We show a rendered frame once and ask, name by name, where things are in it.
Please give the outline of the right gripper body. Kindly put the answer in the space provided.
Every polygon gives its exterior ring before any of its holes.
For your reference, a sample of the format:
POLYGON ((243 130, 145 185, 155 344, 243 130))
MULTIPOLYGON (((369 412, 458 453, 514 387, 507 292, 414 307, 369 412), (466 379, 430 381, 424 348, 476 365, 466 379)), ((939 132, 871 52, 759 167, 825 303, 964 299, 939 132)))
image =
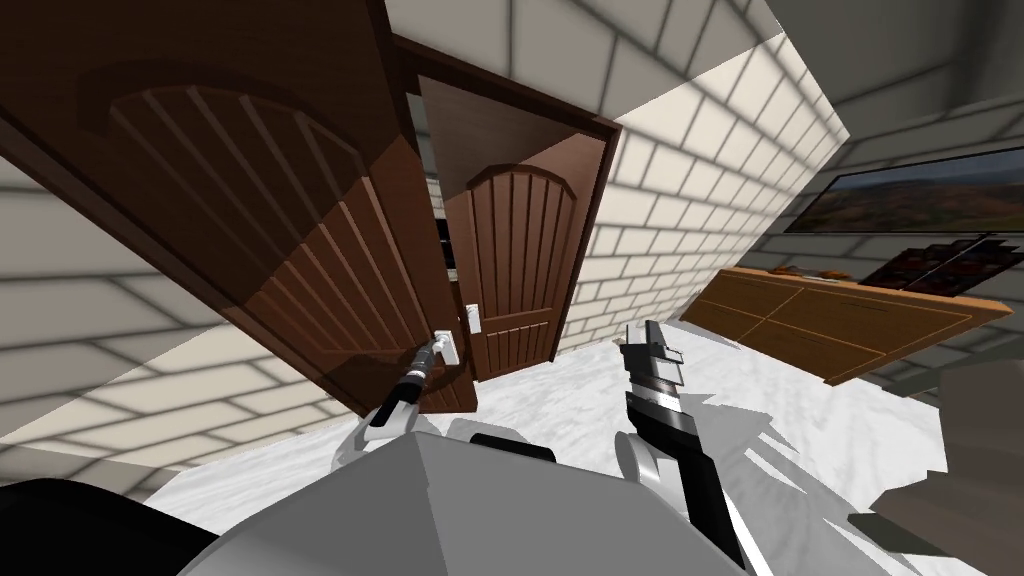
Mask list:
POLYGON ((646 342, 621 345, 624 369, 630 382, 668 397, 678 397, 683 386, 682 367, 666 362, 663 352, 649 352, 646 342))

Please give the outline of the landscape picture on wall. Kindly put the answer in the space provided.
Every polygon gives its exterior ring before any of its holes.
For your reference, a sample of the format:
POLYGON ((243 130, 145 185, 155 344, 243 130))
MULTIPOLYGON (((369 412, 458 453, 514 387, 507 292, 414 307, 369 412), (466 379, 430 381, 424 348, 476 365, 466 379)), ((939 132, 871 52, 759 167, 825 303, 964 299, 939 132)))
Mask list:
POLYGON ((785 233, 1024 233, 1024 146, 839 175, 785 233))

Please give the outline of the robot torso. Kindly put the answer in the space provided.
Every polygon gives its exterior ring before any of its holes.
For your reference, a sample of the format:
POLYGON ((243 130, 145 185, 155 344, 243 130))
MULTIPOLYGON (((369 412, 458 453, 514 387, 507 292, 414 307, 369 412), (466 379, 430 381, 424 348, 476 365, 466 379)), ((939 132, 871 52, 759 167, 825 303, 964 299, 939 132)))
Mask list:
POLYGON ((746 576, 621 478, 415 431, 228 530, 178 576, 746 576))

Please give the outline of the dark brown panelled door leaf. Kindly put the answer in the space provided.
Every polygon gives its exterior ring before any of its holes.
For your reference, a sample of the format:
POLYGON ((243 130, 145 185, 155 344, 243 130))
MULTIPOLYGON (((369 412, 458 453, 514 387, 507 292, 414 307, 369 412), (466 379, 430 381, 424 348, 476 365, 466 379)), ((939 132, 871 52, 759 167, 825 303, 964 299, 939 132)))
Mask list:
POLYGON ((384 0, 0 0, 0 155, 364 415, 468 346, 384 0))
POLYGON ((594 200, 605 138, 453 87, 420 81, 469 332, 484 381, 549 360, 594 200))

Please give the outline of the brown wooden sideboard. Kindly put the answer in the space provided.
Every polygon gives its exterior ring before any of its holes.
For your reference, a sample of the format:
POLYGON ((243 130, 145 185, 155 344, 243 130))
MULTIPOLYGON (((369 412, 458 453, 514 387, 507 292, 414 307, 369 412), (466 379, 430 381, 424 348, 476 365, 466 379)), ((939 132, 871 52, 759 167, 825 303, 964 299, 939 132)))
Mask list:
POLYGON ((680 319, 836 386, 1012 314, 998 301, 726 268, 680 319))

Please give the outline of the dark red picture on wall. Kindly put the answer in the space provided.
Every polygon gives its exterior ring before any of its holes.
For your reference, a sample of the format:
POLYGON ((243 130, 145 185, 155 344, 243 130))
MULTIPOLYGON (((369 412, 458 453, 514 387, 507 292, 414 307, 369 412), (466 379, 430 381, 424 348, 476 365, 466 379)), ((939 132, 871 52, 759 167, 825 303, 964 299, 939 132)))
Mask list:
POLYGON ((958 296, 1024 262, 1024 248, 992 234, 906 249, 860 283, 942 297, 958 296))

